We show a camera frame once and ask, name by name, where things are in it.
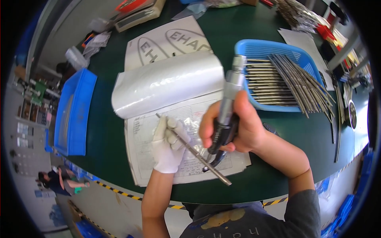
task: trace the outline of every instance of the worker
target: worker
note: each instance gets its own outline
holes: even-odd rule
[[[205,148],[212,145],[213,119],[218,116],[219,108],[220,102],[212,104],[202,118],[199,136]],[[269,215],[261,202],[231,204],[229,207],[199,205],[194,210],[193,222],[180,237],[320,237],[319,201],[306,154],[263,128],[245,91],[237,93],[234,111],[240,117],[238,134],[233,142],[221,149],[253,152],[288,177],[289,200],[285,220]],[[185,148],[166,129],[167,126],[190,141],[179,121],[160,118],[152,142],[156,164],[142,201],[143,234],[146,238],[169,237],[164,212],[171,197],[173,175],[177,172]]]
[[[76,179],[74,172],[63,165],[58,166],[58,173],[56,173],[54,170],[50,171],[49,173],[38,173],[38,181],[40,181],[45,188],[49,188],[53,192],[65,196],[74,195],[75,188],[90,186],[89,182],[79,183],[72,180],[72,178]]]

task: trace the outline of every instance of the yellow and black tape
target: yellow and black tape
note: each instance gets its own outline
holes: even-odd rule
[[[339,173],[342,172],[344,169],[348,168],[348,166],[353,162],[355,161],[358,157],[360,156],[356,156],[351,162],[349,162],[344,168],[342,168],[341,170],[339,170]],[[134,195],[131,195],[131,194],[128,194],[128,193],[125,193],[125,192],[122,192],[118,189],[115,189],[113,187],[110,187],[108,185],[105,185],[99,181],[94,181],[96,182],[97,184],[99,184],[100,186],[102,187],[105,187],[115,193],[119,193],[120,195],[123,195],[123,196],[127,196],[129,198],[133,198],[133,199],[136,199],[136,200],[143,200],[143,198],[140,198],[138,196],[134,196]],[[278,199],[278,200],[274,200],[274,201],[270,201],[270,202],[266,202],[266,203],[263,203],[263,206],[269,206],[269,205],[274,205],[274,204],[277,204],[277,203],[281,203],[281,202],[284,202],[284,201],[288,201],[288,197],[285,197],[285,198],[282,198],[282,199]],[[168,205],[169,208],[173,208],[173,209],[180,209],[180,210],[186,210],[185,206],[179,206],[179,205]]]
[[[270,201],[270,202],[266,202],[266,203],[263,203],[263,206],[270,206],[270,205],[274,205],[274,204],[277,204],[277,203],[281,203],[281,202],[284,202],[284,201],[288,201],[288,197],[285,197],[285,198],[282,198],[282,199],[278,199],[278,200],[274,200],[274,201]]]
[[[93,222],[88,216],[86,216],[83,212],[81,212],[81,210],[70,200],[70,204],[75,208],[75,210],[82,214],[85,218],[87,218],[90,222],[92,222],[94,225],[96,225],[99,229],[101,229],[102,231],[104,231],[106,234],[108,234],[109,236],[111,237],[114,237],[114,238],[117,238],[116,236],[112,235],[110,232],[106,231],[105,229],[103,229],[102,227],[100,227],[99,225],[97,225],[95,222]]]

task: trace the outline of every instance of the gray t-shirt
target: gray t-shirt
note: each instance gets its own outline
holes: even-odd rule
[[[248,206],[211,214],[192,222],[180,238],[320,237],[320,208],[315,190],[292,196],[285,221],[269,215],[261,206]]]

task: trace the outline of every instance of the green table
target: green table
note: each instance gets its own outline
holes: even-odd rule
[[[112,89],[119,72],[124,71],[127,42],[151,29],[170,22],[170,18],[184,8],[177,0],[167,0],[161,16],[122,33],[113,32],[107,47],[91,58],[89,70],[98,76],[87,125],[86,156],[69,159],[94,175],[123,188],[144,193],[145,188],[134,185],[128,165],[123,119],[117,117],[111,106]],[[234,45],[242,39],[262,39],[284,42],[277,30],[289,29],[275,8],[259,3],[256,7],[240,5],[226,9],[208,9],[197,20],[214,53],[225,71],[231,68]],[[317,44],[322,40],[317,37]],[[366,145],[368,93],[359,89],[353,95],[358,111],[358,129],[354,133],[344,126],[338,163],[334,163],[336,146],[331,142],[331,126],[323,113],[258,111],[263,122],[276,127],[279,135],[303,149],[310,161],[315,182],[343,168]],[[229,176],[227,187],[218,179],[173,186],[171,199],[190,203],[242,203],[268,199],[287,193],[287,179],[254,154],[252,165],[239,174]]]

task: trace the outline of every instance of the white paper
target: white paper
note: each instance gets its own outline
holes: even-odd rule
[[[311,56],[317,69],[323,74],[325,83],[327,84],[327,91],[334,91],[335,88],[332,84],[332,78],[326,72],[328,67],[319,53],[312,35],[310,33],[295,32],[282,28],[278,30],[278,32],[288,45],[299,47]]]
[[[193,16],[188,16],[130,40],[127,43],[124,70],[200,50],[212,52],[197,21]]]
[[[221,90],[224,81],[218,58],[197,51],[120,73],[111,103],[114,112],[127,119]]]
[[[214,92],[126,120],[125,136],[126,147],[128,148],[127,154],[136,185],[141,187],[147,186],[155,165],[151,153],[151,141],[158,123],[158,118],[155,114],[159,113],[172,116],[182,121],[188,135],[191,137],[190,144],[206,158],[208,154],[207,149],[202,146],[198,136],[199,123],[209,105],[220,100],[222,95],[222,91]],[[242,172],[247,164],[250,164],[248,153],[233,152],[228,153],[216,168],[223,175],[227,176]],[[186,150],[179,170],[174,175],[174,184],[216,178],[210,171],[203,173],[203,167],[204,165],[198,161],[192,153]]]

